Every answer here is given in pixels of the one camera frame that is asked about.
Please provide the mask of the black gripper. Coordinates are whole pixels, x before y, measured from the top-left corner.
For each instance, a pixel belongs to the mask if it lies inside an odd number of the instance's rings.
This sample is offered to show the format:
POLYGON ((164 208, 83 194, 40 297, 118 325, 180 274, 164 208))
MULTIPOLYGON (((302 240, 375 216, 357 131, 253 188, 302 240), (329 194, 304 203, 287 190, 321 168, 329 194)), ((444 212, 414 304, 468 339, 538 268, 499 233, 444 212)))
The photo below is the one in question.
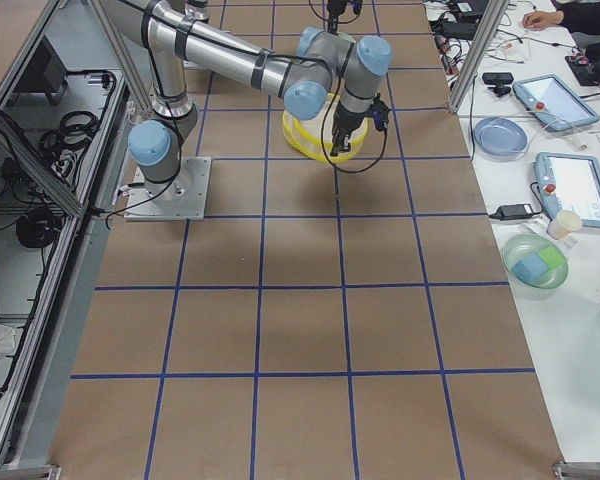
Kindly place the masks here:
POLYGON ((352 8, 353 14, 358 16, 362 11, 362 5, 362 0, 328 0, 328 32, 330 34, 338 33, 339 16, 345 13, 348 6, 352 8))
POLYGON ((351 151, 351 134, 359 128, 362 121, 371 118, 378 132, 386 132, 389 124, 390 108, 381 100, 381 94, 377 93, 372 99, 370 106, 361 113, 348 110, 341 101, 338 102, 332 124, 332 147, 331 157, 351 151))

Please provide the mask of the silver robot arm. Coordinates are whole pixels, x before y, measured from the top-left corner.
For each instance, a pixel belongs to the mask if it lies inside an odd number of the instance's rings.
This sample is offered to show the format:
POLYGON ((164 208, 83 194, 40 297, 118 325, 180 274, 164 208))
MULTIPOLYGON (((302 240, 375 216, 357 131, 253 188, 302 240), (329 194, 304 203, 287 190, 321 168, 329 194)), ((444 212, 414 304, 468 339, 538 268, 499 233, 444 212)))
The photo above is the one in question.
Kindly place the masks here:
POLYGON ((184 74, 190 61, 281 99, 297 121, 331 110, 331 139, 321 143, 326 161, 350 151, 352 134, 366 119, 381 133, 388 129, 389 108, 379 88, 393 51, 382 37, 351 42, 308 27, 295 54, 284 55, 216 29, 168 1, 106 1, 103 10, 124 37, 148 53, 159 117, 177 122, 194 113, 184 74))

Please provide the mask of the person hand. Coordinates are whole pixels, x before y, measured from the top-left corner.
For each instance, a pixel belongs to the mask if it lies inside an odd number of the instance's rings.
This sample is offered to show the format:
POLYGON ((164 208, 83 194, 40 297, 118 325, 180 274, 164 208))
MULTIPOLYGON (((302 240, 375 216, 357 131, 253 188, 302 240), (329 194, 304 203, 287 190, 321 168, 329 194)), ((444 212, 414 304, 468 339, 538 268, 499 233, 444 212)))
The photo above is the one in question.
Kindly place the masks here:
POLYGON ((564 20, 564 12, 561 10, 533 11, 524 15, 522 26, 529 30, 544 30, 546 28, 560 26, 564 20))

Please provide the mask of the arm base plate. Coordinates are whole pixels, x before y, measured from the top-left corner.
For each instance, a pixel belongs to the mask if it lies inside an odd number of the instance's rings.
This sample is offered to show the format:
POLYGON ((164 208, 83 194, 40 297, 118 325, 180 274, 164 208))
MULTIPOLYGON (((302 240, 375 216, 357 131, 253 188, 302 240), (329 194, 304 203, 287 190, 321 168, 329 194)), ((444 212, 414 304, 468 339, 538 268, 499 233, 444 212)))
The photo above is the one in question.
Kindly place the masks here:
POLYGON ((153 193, 159 193, 161 188, 151 183, 146 188, 143 173, 137 167, 134 181, 141 186, 130 190, 124 218, 131 221, 202 220, 211 166, 210 157, 184 157, 179 176, 157 198, 153 193))

